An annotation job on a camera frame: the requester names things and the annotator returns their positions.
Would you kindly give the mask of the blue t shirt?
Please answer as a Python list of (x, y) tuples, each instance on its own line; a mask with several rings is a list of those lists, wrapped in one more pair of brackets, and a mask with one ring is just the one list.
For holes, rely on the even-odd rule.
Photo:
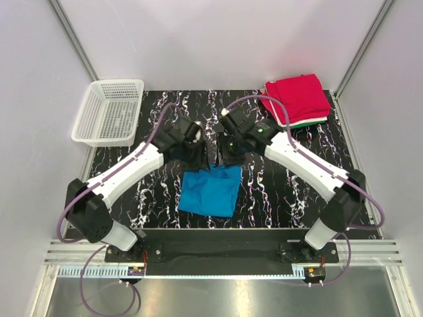
[(231, 218), (235, 212), (242, 168), (210, 166), (185, 172), (178, 209), (204, 217)]

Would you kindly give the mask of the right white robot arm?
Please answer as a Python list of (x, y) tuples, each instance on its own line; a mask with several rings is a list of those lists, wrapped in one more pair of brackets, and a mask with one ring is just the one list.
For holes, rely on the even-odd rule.
[(219, 122), (226, 137), (226, 144), (220, 146), (224, 162), (227, 157), (238, 159), (246, 153), (256, 153), (292, 171), (327, 202), (300, 245), (304, 260), (318, 260), (327, 243), (344, 232), (364, 206), (364, 174), (359, 170), (347, 172), (323, 160), (270, 120), (254, 122), (226, 115)]

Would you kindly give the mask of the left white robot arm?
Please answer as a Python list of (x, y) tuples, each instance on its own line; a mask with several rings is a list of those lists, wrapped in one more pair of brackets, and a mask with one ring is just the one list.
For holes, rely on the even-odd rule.
[(130, 262), (143, 257), (145, 234), (114, 220), (109, 210), (146, 175), (172, 161), (188, 171), (209, 169), (204, 128), (180, 117), (167, 127), (156, 126), (147, 141), (106, 172), (87, 180), (74, 179), (67, 188), (64, 214), (90, 243), (102, 242)]

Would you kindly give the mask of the green folded t shirt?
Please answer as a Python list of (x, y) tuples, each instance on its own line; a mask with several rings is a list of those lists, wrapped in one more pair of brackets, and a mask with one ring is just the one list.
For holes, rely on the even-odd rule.
[(326, 120), (296, 122), (295, 124), (290, 125), (290, 129), (300, 129), (303, 127), (311, 127), (318, 124), (324, 124), (326, 122), (327, 122)]

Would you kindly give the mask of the red folded t shirt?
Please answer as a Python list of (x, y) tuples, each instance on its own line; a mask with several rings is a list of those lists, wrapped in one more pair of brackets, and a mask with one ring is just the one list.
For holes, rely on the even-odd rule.
[(264, 96), (279, 100), (285, 107), (289, 123), (329, 116), (330, 103), (315, 74), (269, 81), (260, 90)]

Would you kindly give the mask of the white plastic basket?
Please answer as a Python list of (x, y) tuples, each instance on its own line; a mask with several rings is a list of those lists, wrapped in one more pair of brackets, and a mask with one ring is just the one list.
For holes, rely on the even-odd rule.
[(143, 89), (141, 79), (93, 81), (80, 105), (72, 140), (90, 147), (133, 145)]

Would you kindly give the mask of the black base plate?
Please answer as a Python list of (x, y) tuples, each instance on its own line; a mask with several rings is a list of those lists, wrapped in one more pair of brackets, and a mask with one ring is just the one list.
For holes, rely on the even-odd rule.
[(305, 248), (305, 229), (146, 229), (142, 250), (149, 263), (192, 256), (199, 258), (258, 258), (285, 263), (339, 262), (336, 244), (320, 251)]

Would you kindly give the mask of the aluminium frame rail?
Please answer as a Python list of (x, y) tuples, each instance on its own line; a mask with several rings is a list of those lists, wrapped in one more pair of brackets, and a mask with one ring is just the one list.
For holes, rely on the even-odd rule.
[(397, 267), (403, 264), (392, 240), (336, 239), (314, 256), (302, 256), (294, 240), (187, 241), (152, 240), (138, 259), (115, 247), (82, 240), (50, 243), (44, 265), (56, 265), (66, 277), (76, 277), (84, 264), (88, 277), (150, 279), (304, 279), (310, 267)]

